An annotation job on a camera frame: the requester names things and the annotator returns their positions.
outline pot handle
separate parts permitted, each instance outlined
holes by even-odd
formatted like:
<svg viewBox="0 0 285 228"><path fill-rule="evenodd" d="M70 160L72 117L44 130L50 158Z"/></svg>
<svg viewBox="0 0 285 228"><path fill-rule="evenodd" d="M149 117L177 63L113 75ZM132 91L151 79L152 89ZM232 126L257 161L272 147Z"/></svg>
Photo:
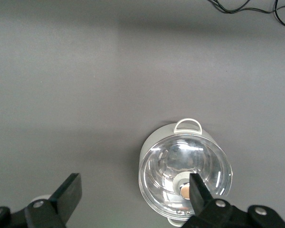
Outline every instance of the pot handle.
<svg viewBox="0 0 285 228"><path fill-rule="evenodd" d="M171 218L167 218L169 223L175 227L182 227L184 225L184 222L180 223L180 222L174 222Z"/></svg>
<svg viewBox="0 0 285 228"><path fill-rule="evenodd" d="M184 121L192 121L196 123L199 126L199 130L193 130L193 129L187 129L187 128L180 128L178 129L177 127ZM174 133L179 133L179 132L190 132L190 133L197 133L197 134L202 134L202 128L200 123L197 120L191 119L191 118L185 118L180 121L178 121L175 125L175 128L173 130Z"/></svg>

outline white round object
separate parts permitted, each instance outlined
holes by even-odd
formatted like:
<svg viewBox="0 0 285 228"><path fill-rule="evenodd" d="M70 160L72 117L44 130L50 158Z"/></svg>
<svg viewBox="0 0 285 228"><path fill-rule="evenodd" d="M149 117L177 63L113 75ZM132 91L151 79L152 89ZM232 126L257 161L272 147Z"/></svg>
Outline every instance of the white round object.
<svg viewBox="0 0 285 228"><path fill-rule="evenodd" d="M199 173L211 194L225 196L230 190L233 173L226 155L198 121L182 119L148 137L140 154L139 186L150 207L169 221L194 215L190 173Z"/></svg>

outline beige knob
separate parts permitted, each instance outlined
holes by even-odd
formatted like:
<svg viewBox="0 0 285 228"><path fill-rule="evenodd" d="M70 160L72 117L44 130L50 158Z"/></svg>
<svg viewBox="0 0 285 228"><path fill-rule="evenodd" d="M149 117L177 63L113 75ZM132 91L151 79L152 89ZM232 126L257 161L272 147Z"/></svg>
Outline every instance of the beige knob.
<svg viewBox="0 0 285 228"><path fill-rule="evenodd" d="M183 198L185 198L186 200L189 200L190 199L190 195L189 195L189 183L187 184L184 184L180 187L180 193L181 193L181 196Z"/></svg>

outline black cable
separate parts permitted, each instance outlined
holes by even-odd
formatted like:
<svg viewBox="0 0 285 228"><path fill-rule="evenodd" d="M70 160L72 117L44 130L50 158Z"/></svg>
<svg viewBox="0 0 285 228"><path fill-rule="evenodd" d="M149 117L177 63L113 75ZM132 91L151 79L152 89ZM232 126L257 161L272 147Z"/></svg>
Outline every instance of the black cable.
<svg viewBox="0 0 285 228"><path fill-rule="evenodd" d="M233 13L238 13L238 12L241 12L241 11L245 11L245 10L251 10L251 11L257 11L257 12L260 12L260 13L266 13L266 14L270 14L270 13L275 13L275 17L276 19L282 24L285 26L285 22L283 22L277 11L279 9L282 9L282 8L285 8L285 5L284 6L281 6L281 7L277 7L277 4L278 4L278 0L275 0L275 3L274 3L274 7L273 7L273 10L272 11L266 11L266 10L263 10L263 9L258 9L258 8L252 8L252 7L246 7L244 8L251 0L247 0L242 6L240 6L239 8L237 9L226 9L224 6L222 6L222 4L219 2L219 0L208 0L209 2L212 3L212 5L217 9L219 10L220 12L222 13L228 13L228 14L233 14Z"/></svg>

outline cable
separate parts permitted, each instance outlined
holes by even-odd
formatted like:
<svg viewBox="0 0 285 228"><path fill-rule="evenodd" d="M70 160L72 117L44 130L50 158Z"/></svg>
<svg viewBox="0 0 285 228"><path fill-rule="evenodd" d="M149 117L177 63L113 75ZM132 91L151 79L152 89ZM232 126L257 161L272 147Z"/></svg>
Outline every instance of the cable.
<svg viewBox="0 0 285 228"><path fill-rule="evenodd" d="M274 7L273 7L273 10L272 10L272 11L266 11L266 10L263 10L263 9L252 8L252 7L246 7L246 8L245 8L245 6L246 6L251 0L247 0L242 6L240 6L240 7L237 8L237 9L232 9L232 10L231 10L231 9L226 9L224 6L222 6L222 4L219 2L219 0L208 0L208 1L211 2L212 5L213 5L217 10L219 10L219 11L222 12L222 13L227 13L227 14L238 13L238 12L245 11L245 10L257 11L257 12L266 13L266 14L275 13L276 19L277 19L282 25L285 26L285 22L283 22L283 21L281 20L281 18L279 17L279 15L278 15L278 10L279 10L279 9L282 9L282 8L285 8L285 5L278 7L278 6L277 6L278 0L275 0Z"/></svg>

